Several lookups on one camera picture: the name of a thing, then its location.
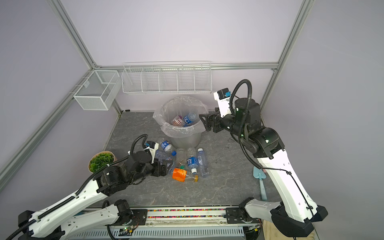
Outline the orange label bottle yellow cap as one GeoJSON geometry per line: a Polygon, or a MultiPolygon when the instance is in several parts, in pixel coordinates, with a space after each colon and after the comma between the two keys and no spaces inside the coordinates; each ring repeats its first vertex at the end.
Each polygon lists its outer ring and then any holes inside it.
{"type": "Polygon", "coordinates": [[[189,175],[184,169],[175,168],[172,172],[172,179],[178,182],[198,182],[198,176],[195,174],[189,175]]]}

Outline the slim clear bottle white cap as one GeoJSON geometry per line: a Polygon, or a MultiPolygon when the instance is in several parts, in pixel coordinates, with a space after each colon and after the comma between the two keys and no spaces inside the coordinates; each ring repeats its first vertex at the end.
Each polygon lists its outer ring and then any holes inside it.
{"type": "Polygon", "coordinates": [[[209,166],[206,158],[205,151],[202,148],[198,149],[198,161],[201,168],[202,177],[206,178],[209,176],[209,166]]]}

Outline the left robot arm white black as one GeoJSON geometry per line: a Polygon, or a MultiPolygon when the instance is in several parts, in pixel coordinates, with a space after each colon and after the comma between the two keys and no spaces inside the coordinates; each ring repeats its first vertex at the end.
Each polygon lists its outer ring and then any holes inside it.
{"type": "Polygon", "coordinates": [[[41,211],[21,213],[19,228],[8,239],[66,240],[99,226],[139,225],[140,218],[135,216],[126,200],[118,200],[95,212],[79,213],[130,185],[142,183],[147,176],[167,175],[166,165],[156,158],[159,144],[147,138],[147,134],[137,137],[126,157],[93,173],[77,191],[61,201],[41,211]]]}

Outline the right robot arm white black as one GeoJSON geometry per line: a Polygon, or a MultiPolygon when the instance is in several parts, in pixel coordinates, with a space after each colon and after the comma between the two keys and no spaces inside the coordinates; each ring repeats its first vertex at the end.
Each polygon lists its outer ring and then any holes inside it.
{"type": "Polygon", "coordinates": [[[261,106],[252,98],[252,84],[241,80],[235,89],[221,89],[214,93],[218,102],[215,113],[200,114],[206,131],[228,131],[247,160],[257,169],[266,171],[277,189],[281,201],[266,202],[247,198],[234,213],[226,217],[235,223],[264,220],[288,238],[305,238],[314,231],[314,223],[328,215],[307,193],[295,173],[285,145],[279,134],[264,126],[261,106]]]}

